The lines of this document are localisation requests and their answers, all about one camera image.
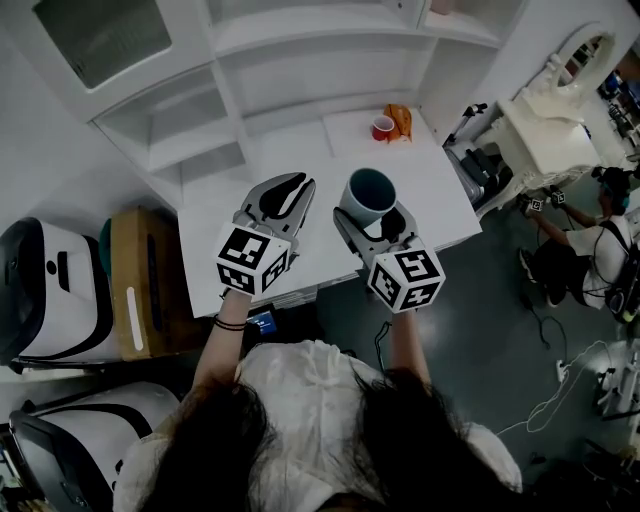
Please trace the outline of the cream dressing table with mirror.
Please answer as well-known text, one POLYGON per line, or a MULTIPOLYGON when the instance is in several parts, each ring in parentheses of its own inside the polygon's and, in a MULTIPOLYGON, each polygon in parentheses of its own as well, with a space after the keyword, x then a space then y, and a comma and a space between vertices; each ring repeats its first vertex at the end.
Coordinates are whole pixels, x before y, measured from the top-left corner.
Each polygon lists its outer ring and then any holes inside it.
POLYGON ((566 186, 601 163, 582 115, 588 96, 611 71, 616 38, 592 22, 573 32, 475 139, 513 172, 506 187, 476 209, 479 218, 517 195, 566 186))

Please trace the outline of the small blue screen device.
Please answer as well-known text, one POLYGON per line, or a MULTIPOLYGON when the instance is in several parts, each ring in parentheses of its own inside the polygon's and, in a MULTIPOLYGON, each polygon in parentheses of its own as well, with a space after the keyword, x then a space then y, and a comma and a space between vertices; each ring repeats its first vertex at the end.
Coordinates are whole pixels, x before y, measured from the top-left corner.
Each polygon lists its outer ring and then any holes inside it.
POLYGON ((261 336, 277 332, 275 313, 271 309, 256 309, 250 312, 248 322, 257 326, 261 336))

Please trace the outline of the white black robot base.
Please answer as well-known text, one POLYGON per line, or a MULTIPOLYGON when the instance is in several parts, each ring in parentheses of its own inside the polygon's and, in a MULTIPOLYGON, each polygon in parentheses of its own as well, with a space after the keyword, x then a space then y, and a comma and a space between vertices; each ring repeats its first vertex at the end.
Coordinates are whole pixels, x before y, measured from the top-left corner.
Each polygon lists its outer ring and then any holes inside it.
POLYGON ((0 364, 121 359, 98 241, 37 218, 0 234, 0 364))
POLYGON ((14 411, 9 430, 56 512, 111 512, 127 450, 178 406, 170 389, 140 381, 14 411))

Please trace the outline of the person's left forearm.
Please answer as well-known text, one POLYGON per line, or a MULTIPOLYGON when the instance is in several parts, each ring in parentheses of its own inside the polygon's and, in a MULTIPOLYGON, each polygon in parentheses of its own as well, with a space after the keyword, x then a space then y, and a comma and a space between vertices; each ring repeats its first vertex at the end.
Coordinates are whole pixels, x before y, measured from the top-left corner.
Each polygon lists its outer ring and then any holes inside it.
MULTIPOLYGON (((247 322, 250 306, 250 296, 230 289, 217 315, 225 322, 244 323, 247 322)), ((231 332, 213 325, 196 367, 193 390, 211 382, 227 384, 234 381, 243 335, 244 330, 231 332)))

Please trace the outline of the pale blue cup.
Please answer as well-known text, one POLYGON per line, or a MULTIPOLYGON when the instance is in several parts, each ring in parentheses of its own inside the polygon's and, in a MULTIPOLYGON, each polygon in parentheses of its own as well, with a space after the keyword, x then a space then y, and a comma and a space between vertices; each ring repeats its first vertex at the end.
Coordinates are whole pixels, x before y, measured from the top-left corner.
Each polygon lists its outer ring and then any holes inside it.
POLYGON ((392 181, 382 172, 361 168, 349 177, 339 208, 366 228, 391 211, 397 201, 392 181))

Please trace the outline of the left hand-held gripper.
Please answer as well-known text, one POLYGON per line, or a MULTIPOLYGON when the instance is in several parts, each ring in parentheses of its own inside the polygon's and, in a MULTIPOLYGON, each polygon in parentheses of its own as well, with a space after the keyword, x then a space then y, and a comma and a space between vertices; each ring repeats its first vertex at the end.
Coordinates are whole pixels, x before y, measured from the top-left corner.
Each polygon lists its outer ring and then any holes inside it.
POLYGON ((254 186, 216 240, 219 281, 249 296, 262 296, 271 288, 298 256, 297 234, 315 191, 315 180, 304 172, 281 174, 254 186))

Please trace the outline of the orange snack packet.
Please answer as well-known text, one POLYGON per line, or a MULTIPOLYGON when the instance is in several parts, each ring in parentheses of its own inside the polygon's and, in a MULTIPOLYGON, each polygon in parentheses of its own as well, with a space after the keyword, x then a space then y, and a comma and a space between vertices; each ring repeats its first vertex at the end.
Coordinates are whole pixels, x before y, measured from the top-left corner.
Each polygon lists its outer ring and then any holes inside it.
POLYGON ((388 104, 383 114, 393 120, 394 127, 387 137, 388 142, 412 141, 412 115, 409 108, 400 104, 388 104))

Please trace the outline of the white metal equipment stand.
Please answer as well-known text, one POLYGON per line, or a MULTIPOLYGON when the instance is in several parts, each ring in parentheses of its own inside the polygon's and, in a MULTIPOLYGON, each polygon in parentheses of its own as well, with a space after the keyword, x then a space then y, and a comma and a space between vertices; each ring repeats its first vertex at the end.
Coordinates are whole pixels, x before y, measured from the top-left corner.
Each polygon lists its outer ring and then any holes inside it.
POLYGON ((620 349, 613 366, 598 375, 598 393, 594 406, 604 421, 630 418, 640 414, 640 339, 620 349))

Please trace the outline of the teal round object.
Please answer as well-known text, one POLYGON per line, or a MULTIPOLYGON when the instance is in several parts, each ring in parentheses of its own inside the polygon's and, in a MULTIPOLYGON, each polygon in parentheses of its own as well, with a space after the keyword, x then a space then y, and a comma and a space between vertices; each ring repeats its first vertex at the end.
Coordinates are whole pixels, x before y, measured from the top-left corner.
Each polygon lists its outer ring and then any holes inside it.
POLYGON ((99 259, 102 268, 108 277, 112 275, 111 264, 111 226, 112 219, 109 218, 103 225, 99 235, 99 259))

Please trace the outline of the white desk hutch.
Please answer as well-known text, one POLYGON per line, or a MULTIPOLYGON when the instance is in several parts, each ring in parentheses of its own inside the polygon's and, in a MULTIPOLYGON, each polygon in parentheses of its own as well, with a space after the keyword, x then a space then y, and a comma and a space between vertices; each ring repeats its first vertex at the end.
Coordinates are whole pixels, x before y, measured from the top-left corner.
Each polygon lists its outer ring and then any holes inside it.
POLYGON ((78 123, 171 205, 182 168, 286 112, 425 95, 446 46, 495 55, 526 0, 0 0, 0 29, 78 123))

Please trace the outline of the person's right forearm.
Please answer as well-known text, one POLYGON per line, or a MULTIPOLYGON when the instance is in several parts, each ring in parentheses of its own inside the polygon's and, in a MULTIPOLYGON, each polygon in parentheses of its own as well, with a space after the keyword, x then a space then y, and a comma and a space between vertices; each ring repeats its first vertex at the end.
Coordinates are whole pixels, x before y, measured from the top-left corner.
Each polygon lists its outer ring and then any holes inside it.
POLYGON ((392 316, 390 347, 391 369, 409 370, 425 384, 431 383, 415 311, 409 310, 392 316))

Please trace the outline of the black suitcase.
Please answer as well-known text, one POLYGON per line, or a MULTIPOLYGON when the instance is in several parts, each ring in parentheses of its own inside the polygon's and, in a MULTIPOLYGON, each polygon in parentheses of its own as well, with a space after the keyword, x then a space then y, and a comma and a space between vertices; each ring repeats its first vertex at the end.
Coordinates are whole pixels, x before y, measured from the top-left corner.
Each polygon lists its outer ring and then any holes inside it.
POLYGON ((460 142, 445 146, 444 151, 475 211, 494 199, 513 179, 514 173, 495 143, 477 147, 472 142, 460 142))

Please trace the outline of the white shirt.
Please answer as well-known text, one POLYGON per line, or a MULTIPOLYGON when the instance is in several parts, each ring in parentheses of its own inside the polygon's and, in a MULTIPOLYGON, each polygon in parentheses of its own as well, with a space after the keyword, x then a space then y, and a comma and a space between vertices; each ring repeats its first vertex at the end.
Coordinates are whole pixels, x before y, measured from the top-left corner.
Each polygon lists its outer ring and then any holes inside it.
MULTIPOLYGON (((236 376, 257 392, 276 432, 267 460, 257 468, 260 479, 251 505, 265 512, 315 512, 347 491, 350 457, 342 449, 353 433, 361 397, 352 370, 367 381, 380 377, 319 340, 261 345, 239 365, 236 376)), ((115 482, 113 512, 138 512, 169 446, 169 421, 127 451, 115 482)), ((522 492, 520 468, 493 432, 467 423, 463 438, 503 483, 522 492)))

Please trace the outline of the white desk with hutch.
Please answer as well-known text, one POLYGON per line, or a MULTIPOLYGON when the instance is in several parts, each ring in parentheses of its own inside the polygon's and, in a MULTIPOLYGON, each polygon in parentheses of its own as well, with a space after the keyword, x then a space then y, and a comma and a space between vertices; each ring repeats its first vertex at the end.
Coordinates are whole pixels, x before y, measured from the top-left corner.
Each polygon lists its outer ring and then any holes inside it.
POLYGON ((351 111, 292 125, 250 138, 247 165, 225 168, 210 153, 182 169, 179 233, 194 317, 211 316, 223 288, 214 263, 222 225, 239 210, 248 192, 273 176, 304 172, 316 193, 298 236, 299 257, 266 298, 301 295, 355 277, 361 267, 338 234, 332 210, 349 176, 360 168, 381 171, 399 201, 416 219, 422 240, 440 251, 481 233, 482 228, 441 145, 418 112, 412 138, 392 143, 371 136, 375 111, 351 111))

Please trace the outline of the brown cardboard box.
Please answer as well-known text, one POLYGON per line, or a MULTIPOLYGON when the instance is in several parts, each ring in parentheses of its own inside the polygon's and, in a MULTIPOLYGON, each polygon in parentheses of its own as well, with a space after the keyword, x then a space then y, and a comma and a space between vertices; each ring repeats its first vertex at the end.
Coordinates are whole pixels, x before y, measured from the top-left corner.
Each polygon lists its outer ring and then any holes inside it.
POLYGON ((136 208, 111 218, 111 291, 121 357, 135 361, 204 345, 191 309, 178 230, 136 208))

